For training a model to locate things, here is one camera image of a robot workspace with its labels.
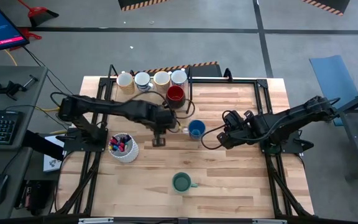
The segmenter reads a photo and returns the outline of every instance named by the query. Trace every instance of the gray floor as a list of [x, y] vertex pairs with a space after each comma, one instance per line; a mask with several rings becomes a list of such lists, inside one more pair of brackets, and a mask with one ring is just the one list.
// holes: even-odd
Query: gray floor
[[[61, 14], [43, 24], [50, 27], [257, 28], [252, 0], [171, 0], [129, 12], [121, 12], [116, 0], [27, 2]], [[259, 4], [266, 29], [358, 30], [358, 0], [351, 1], [343, 17], [300, 0], [260, 0]], [[29, 25], [26, 9], [16, 1], [0, 0], [0, 6], [18, 26]], [[105, 75], [110, 63], [128, 71], [218, 61], [236, 77], [266, 77], [258, 34], [38, 34], [43, 39], [28, 48], [74, 92], [79, 91], [83, 76]], [[266, 39], [273, 75], [285, 79], [292, 106], [322, 94], [309, 62], [312, 57], [341, 55], [358, 89], [358, 35], [267, 35]], [[19, 65], [35, 65], [22, 49], [12, 54]], [[12, 65], [3, 51], [0, 65]], [[49, 100], [53, 91], [47, 82], [39, 106], [53, 107]], [[30, 129], [45, 133], [61, 128], [37, 111]], [[344, 175], [358, 169], [358, 163], [345, 131], [326, 123], [310, 124], [303, 130], [302, 137], [315, 143], [305, 154], [315, 213], [358, 221], [358, 181], [344, 180]]]

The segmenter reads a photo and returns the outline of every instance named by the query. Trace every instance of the wooden table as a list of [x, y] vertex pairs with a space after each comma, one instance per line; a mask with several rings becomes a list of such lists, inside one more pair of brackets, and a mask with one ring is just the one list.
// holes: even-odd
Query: wooden table
[[[84, 77], [81, 95], [96, 96], [100, 77]], [[273, 112], [289, 107], [283, 79], [268, 79]], [[185, 126], [192, 119], [201, 119], [207, 130], [222, 125], [224, 110], [256, 111], [252, 85], [201, 84], [193, 87], [195, 114], [181, 120]], [[114, 85], [112, 99], [126, 101]], [[159, 101], [158, 95], [142, 95], [140, 99]], [[265, 157], [258, 144], [242, 145], [226, 150], [205, 149], [199, 141], [186, 134], [167, 134], [165, 147], [152, 147], [153, 134], [141, 124], [123, 117], [109, 116], [109, 136], [129, 133], [139, 145], [139, 156], [134, 162], [122, 164], [105, 151], [102, 155], [92, 216], [109, 217], [193, 217], [193, 218], [273, 218], [272, 199], [267, 177]], [[216, 135], [207, 135], [209, 146], [218, 145]], [[60, 178], [58, 207], [70, 197], [78, 185], [83, 152], [73, 153], [66, 161]], [[283, 165], [288, 188], [304, 208], [313, 213], [313, 207], [299, 158], [283, 154]], [[178, 194], [172, 189], [172, 177], [187, 172], [199, 185], [188, 193]], [[83, 196], [85, 206], [88, 189]], [[280, 208], [284, 212], [281, 190], [278, 190]]]

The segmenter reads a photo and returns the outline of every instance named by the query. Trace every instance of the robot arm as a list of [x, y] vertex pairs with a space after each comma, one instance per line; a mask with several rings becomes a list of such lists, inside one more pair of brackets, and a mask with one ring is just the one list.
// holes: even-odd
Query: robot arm
[[104, 130], [86, 120], [83, 115], [89, 112], [123, 116], [129, 121], [143, 124], [154, 132], [156, 139], [153, 144], [156, 146], [165, 144], [159, 135], [165, 134], [167, 129], [175, 128], [177, 123], [173, 111], [148, 101], [131, 100], [120, 103], [79, 95], [64, 98], [58, 116], [63, 121], [72, 122], [88, 142], [99, 141]]
[[331, 121], [339, 115], [330, 103], [333, 100], [316, 96], [306, 103], [277, 114], [253, 115], [244, 113], [245, 120], [236, 111], [224, 117], [224, 132], [218, 134], [218, 141], [226, 148], [242, 144], [255, 144], [266, 141], [275, 146], [288, 140], [291, 133], [298, 131], [313, 121]]

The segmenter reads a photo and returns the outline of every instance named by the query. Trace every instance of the hazard stripe tape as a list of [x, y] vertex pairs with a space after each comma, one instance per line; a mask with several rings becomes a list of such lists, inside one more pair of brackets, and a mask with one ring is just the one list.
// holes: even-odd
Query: hazard stripe tape
[[121, 8], [121, 10], [122, 11], [129, 11], [129, 10], [138, 9], [138, 8], [145, 7], [145, 6], [151, 6], [151, 5], [154, 5], [154, 4], [163, 3], [163, 2], [166, 2], [166, 1], [169, 1], [169, 0], [149, 0], [149, 1], [146, 1], [146, 2], [136, 3], [136, 4], [133, 4], [133, 5], [130, 5], [130, 6], [123, 7], [123, 8]]
[[[218, 62], [205, 62], [205, 63], [196, 63], [193, 64], [193, 67], [201, 67], [201, 66], [205, 66], [205, 65], [219, 65]], [[172, 67], [165, 67], [165, 68], [156, 68], [156, 69], [150, 69], [150, 70], [144, 70], [144, 71], [138, 71], [138, 72], [134, 72], [134, 74], [138, 74], [139, 72], [146, 72], [146, 73], [155, 73], [155, 72], [161, 72], [161, 71], [165, 71], [165, 72], [169, 72], [171, 70], [179, 70], [182, 68], [188, 68], [189, 65], [179, 65], [179, 66], [172, 66]]]
[[305, 2], [305, 3], [308, 3], [308, 4], [312, 5], [312, 6], [316, 6], [316, 7], [320, 8], [320, 9], [324, 9], [325, 11], [328, 11], [328, 12], [333, 13], [335, 15], [343, 16], [343, 13], [341, 13], [339, 10], [336, 10], [333, 7], [329, 7], [329, 6], [326, 6], [324, 4], [321, 4], [321, 3], [317, 2], [317, 1], [314, 1], [314, 0], [302, 0], [302, 1]]

